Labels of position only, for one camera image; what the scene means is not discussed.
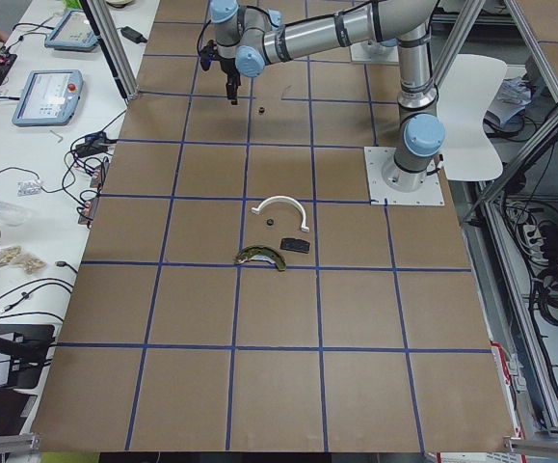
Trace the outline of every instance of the power adapter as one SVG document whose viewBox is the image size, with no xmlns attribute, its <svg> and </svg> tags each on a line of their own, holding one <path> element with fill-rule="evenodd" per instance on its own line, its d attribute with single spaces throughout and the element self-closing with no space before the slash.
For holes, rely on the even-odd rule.
<svg viewBox="0 0 558 463">
<path fill-rule="evenodd" d="M 126 39 L 129 39 L 133 43 L 146 43 L 147 39 L 142 35 L 141 32 L 137 32 L 135 29 L 124 26 L 120 29 L 120 33 Z"/>
</svg>

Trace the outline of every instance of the water bottle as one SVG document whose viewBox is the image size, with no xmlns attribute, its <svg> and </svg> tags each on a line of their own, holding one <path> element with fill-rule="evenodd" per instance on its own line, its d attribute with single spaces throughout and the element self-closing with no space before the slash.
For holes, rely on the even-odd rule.
<svg viewBox="0 0 558 463">
<path fill-rule="evenodd" d="M 0 201 L 0 223 L 5 225 L 21 225 L 30 218 L 30 210 L 19 205 Z"/>
</svg>

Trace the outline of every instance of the blue and white device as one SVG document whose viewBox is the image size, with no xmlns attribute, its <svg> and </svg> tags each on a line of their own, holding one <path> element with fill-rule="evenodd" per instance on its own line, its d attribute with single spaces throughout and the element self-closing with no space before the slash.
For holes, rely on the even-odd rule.
<svg viewBox="0 0 558 463">
<path fill-rule="evenodd" d="M 65 125 L 75 113 L 84 87 L 76 69 L 33 70 L 13 115 L 19 126 Z"/>
<path fill-rule="evenodd" d="M 67 10 L 45 40 L 47 48 L 68 51 L 92 51 L 98 40 L 81 10 Z"/>
</svg>

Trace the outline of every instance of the black plug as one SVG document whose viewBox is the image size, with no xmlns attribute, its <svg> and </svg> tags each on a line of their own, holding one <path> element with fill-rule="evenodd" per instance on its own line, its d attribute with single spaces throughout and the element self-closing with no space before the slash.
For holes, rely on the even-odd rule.
<svg viewBox="0 0 558 463">
<path fill-rule="evenodd" d="M 128 26 L 124 26 L 120 29 L 120 33 L 126 39 L 129 39 L 133 43 L 146 43 L 147 39 L 142 35 L 142 33 L 137 32 L 135 29 Z"/>
</svg>

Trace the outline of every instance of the white table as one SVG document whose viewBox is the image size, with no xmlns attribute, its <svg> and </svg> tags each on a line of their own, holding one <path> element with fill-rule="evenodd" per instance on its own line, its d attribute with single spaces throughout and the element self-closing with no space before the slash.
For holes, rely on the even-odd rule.
<svg viewBox="0 0 558 463">
<path fill-rule="evenodd" d="M 148 37 L 159 0 L 136 0 L 124 9 L 110 9 L 117 27 L 130 26 Z M 41 23 L 54 15 L 48 25 L 55 25 L 64 12 L 60 0 L 34 0 L 21 22 Z M 11 35 L 9 43 L 23 33 L 22 26 Z M 122 44 L 133 71 L 139 70 L 145 45 L 122 39 Z M 43 46 L 43 37 L 27 36 L 14 45 L 11 52 L 18 55 L 9 74 L 8 81 L 0 86 L 0 95 L 20 96 L 28 74 L 39 69 L 79 69 L 84 76 L 84 89 L 76 114 L 68 125 L 54 127 L 17 127 L 11 119 L 16 101 L 0 101 L 0 170 L 9 166 L 36 171 L 47 190 L 60 188 L 66 166 L 64 155 L 69 145 L 78 137 L 95 132 L 125 109 L 125 104 L 114 83 L 100 48 L 90 53 L 66 52 Z M 117 138 L 123 118 L 119 118 L 107 130 L 110 138 Z M 73 195 L 88 188 L 90 178 L 76 173 L 77 182 L 70 188 Z M 0 200 L 23 205 L 34 211 L 33 218 L 20 227 L 1 227 L 0 248 L 22 246 L 25 252 L 33 253 L 47 262 L 47 266 L 35 275 L 26 275 L 19 267 L 0 268 L 0 294 L 15 286 L 35 280 L 53 277 L 74 282 L 75 275 L 68 268 L 54 265 L 65 260 L 78 267 L 88 238 L 88 229 L 77 225 L 77 204 L 64 192 L 41 193 L 36 196 L 17 196 L 17 183 L 33 176 L 19 171 L 8 171 L 0 175 Z M 18 299 L 17 291 L 0 303 L 0 309 Z M 59 287 L 40 289 L 32 298 L 9 313 L 45 311 L 65 316 L 68 294 Z M 27 315 L 0 320 L 0 323 L 51 323 L 58 320 L 46 315 Z M 29 394 L 40 395 L 48 368 L 44 369 L 40 384 Z M 22 432 L 28 432 L 37 411 L 35 404 L 30 419 Z"/>
</svg>

